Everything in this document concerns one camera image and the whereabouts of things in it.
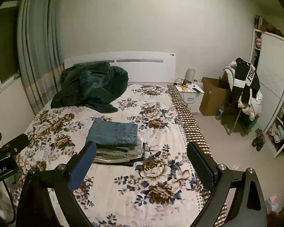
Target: gray curtain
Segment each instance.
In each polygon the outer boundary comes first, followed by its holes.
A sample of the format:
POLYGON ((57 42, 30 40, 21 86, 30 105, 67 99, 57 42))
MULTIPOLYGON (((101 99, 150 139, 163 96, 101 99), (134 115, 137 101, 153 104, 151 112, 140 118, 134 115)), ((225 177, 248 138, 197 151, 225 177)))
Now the gray curtain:
POLYGON ((21 0, 17 47, 23 85, 35 114, 60 90, 58 0, 21 0))

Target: metal bolt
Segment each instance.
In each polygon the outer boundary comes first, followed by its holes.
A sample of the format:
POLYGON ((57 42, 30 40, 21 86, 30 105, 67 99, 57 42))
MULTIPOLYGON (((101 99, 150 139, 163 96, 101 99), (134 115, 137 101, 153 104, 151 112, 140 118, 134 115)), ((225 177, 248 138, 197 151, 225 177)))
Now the metal bolt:
POLYGON ((247 169, 247 171, 248 171, 250 174, 255 173, 255 170, 254 170, 254 169, 252 169, 252 168, 248 168, 248 169, 247 169))
POLYGON ((227 168, 226 165, 224 165, 224 164, 219 164, 218 167, 219 167, 222 171, 226 170, 226 168, 227 168))
POLYGON ((29 170, 29 173, 30 173, 30 174, 34 174, 36 171, 37 171, 36 168, 33 167, 33 168, 31 168, 31 169, 29 170))
POLYGON ((64 168, 65 168, 65 164, 59 164, 58 166, 57 166, 57 169, 58 170, 63 170, 64 168))

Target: wall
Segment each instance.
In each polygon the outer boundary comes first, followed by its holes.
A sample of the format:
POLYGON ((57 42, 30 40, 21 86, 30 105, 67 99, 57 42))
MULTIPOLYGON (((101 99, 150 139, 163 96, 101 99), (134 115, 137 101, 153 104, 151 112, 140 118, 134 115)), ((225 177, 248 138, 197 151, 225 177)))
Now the wall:
POLYGON ((64 58, 102 51, 177 54, 176 77, 215 77, 237 57, 249 60, 251 0, 60 0, 64 58))
POLYGON ((284 35, 284 18, 271 15, 265 15, 264 18, 277 29, 281 30, 284 35))
POLYGON ((0 147, 25 132, 34 116, 18 78, 0 93, 0 147))

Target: white headboard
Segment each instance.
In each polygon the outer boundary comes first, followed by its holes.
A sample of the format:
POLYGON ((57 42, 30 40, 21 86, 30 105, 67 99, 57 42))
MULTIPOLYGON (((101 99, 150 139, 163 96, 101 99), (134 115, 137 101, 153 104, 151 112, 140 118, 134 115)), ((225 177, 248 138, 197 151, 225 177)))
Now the white headboard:
POLYGON ((151 51, 112 51, 70 57, 64 67, 74 64, 108 61, 128 72, 129 82, 168 82, 175 80, 176 54, 151 51))

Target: floor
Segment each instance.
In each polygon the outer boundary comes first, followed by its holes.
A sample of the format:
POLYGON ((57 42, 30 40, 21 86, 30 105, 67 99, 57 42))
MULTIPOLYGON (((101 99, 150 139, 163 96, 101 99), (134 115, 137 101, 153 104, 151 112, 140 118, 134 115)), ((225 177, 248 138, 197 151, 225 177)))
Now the floor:
MULTIPOLYGON (((264 144, 259 152, 252 147, 257 125, 248 135, 245 135, 237 125, 229 136, 221 122, 214 116, 203 116, 199 113, 194 115, 194 118, 207 140, 215 161, 234 170, 245 171, 248 167, 255 169, 264 199, 277 194, 279 202, 277 211, 281 211, 284 206, 284 154, 274 159, 267 144, 264 144)), ((234 191, 231 189, 229 192, 226 200, 227 208, 231 205, 234 191)))

